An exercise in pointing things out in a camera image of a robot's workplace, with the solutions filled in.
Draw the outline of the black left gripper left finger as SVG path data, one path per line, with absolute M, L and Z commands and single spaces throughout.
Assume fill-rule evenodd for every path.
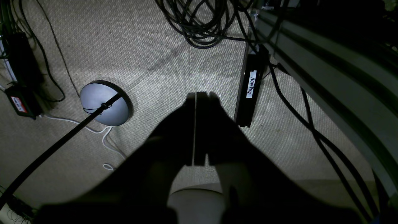
M 119 168 L 86 194 L 45 205 L 36 224 L 177 224 L 172 183 L 192 164 L 195 93 L 165 117 Z

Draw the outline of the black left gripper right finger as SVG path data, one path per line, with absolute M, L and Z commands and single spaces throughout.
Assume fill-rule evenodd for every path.
M 221 106 L 218 96 L 195 98 L 195 165 L 208 156 L 223 190 L 222 224 L 360 224 L 350 208 L 308 194 L 255 147 Z

